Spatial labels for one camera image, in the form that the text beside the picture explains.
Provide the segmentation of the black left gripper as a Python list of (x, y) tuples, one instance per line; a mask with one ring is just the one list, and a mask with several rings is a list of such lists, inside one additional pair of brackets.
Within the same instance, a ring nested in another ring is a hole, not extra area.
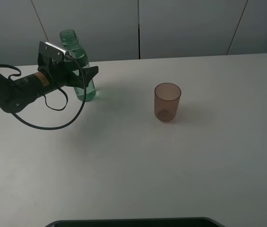
[(57, 62), (49, 57), (45, 49), (45, 42), (42, 41), (39, 42), (37, 63), (38, 70), (49, 76), (51, 83), (61, 87), (88, 87), (92, 77), (99, 72), (98, 66), (81, 68), (72, 72), (67, 68), (65, 61)]

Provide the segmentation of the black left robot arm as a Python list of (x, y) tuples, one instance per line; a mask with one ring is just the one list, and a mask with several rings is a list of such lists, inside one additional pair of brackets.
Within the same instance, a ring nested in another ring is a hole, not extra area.
[(76, 63), (69, 51), (50, 42), (40, 42), (37, 72), (22, 77), (18, 68), (0, 64), (0, 68), (18, 71), (16, 80), (0, 74), (0, 108), (7, 113), (19, 113), (36, 99), (61, 89), (64, 86), (80, 87), (88, 85), (98, 73), (97, 66), (83, 68), (76, 75)]

